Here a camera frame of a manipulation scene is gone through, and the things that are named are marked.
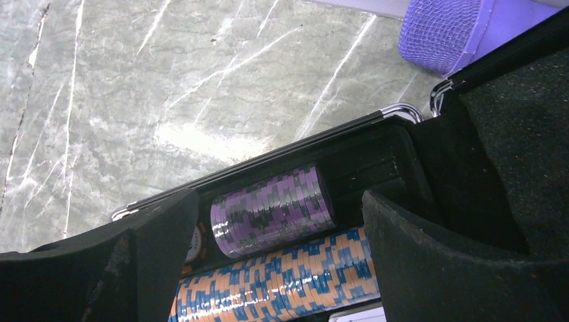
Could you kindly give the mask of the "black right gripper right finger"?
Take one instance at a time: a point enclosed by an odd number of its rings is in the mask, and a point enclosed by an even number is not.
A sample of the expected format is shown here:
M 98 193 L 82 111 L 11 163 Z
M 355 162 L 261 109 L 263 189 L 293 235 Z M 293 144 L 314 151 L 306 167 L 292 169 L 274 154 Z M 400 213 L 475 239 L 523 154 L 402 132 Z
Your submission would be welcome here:
M 567 321 L 568 261 L 474 241 L 372 192 L 364 230 L 389 321 Z

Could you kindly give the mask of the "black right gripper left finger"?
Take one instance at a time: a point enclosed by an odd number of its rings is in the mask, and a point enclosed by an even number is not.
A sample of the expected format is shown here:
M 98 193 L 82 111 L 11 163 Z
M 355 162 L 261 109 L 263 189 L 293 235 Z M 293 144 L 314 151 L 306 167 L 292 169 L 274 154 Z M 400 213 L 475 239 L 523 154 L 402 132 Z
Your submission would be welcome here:
M 30 252 L 1 255 L 2 321 L 166 321 L 198 218 L 191 189 Z

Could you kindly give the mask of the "purple poker chip stack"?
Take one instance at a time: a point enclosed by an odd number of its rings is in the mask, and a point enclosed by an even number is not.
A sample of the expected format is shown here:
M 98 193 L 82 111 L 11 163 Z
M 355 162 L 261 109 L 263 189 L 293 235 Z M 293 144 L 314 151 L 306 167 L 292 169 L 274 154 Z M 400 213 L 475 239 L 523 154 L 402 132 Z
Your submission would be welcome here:
M 336 227 L 333 207 L 315 164 L 261 180 L 211 204 L 213 237 L 237 259 Z

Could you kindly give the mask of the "black poker chip case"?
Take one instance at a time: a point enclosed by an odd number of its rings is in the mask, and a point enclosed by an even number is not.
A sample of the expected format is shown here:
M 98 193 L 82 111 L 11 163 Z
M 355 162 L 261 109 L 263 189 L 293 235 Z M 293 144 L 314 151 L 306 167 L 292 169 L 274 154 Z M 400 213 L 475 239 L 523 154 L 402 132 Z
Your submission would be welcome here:
M 474 241 L 568 261 L 568 10 L 435 86 L 432 102 L 421 123 L 372 113 L 192 182 L 198 211 L 239 184 L 314 161 L 338 222 L 317 239 L 364 228 L 362 195 L 372 191 Z M 381 297 L 291 321 L 373 306 Z

